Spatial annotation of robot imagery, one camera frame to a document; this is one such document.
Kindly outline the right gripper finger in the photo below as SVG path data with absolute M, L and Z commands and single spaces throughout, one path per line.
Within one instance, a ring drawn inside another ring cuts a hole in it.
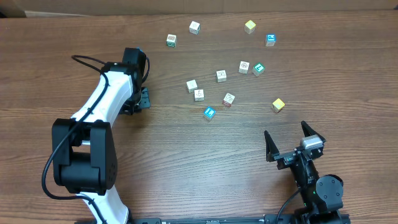
M 268 131 L 264 131 L 264 137 L 266 143 L 266 161 L 273 162 L 275 161 L 275 157 L 279 156 L 279 150 Z
M 323 143 L 326 142 L 326 139 L 321 134 L 317 133 L 314 129 L 312 129 L 305 121 L 301 121 L 300 124 L 302 126 L 302 130 L 305 137 L 317 135 L 323 141 Z

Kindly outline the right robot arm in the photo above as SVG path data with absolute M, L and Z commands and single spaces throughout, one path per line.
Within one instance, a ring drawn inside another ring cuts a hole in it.
M 299 146 L 291 152 L 281 154 L 268 131 L 264 132 L 266 161 L 276 162 L 279 170 L 289 168 L 294 177 L 297 191 L 281 206 L 276 215 L 265 215 L 265 223 L 350 223 L 348 214 L 341 214 L 343 208 L 343 180 L 334 174 L 319 176 L 313 161 L 323 155 L 326 139 L 301 122 L 304 137 Z M 293 214 L 283 215 L 286 206 L 301 195 L 304 207 Z

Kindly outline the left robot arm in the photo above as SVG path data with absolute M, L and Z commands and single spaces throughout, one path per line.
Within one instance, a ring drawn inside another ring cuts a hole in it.
M 132 223 L 130 209 L 115 187 L 118 160 L 112 126 L 121 114 L 150 108 L 143 86 L 150 61 L 138 48 L 126 48 L 121 62 L 103 62 L 98 86 L 83 107 L 52 126 L 52 154 L 43 173 L 44 193 L 59 200 L 82 199 L 93 223 Z

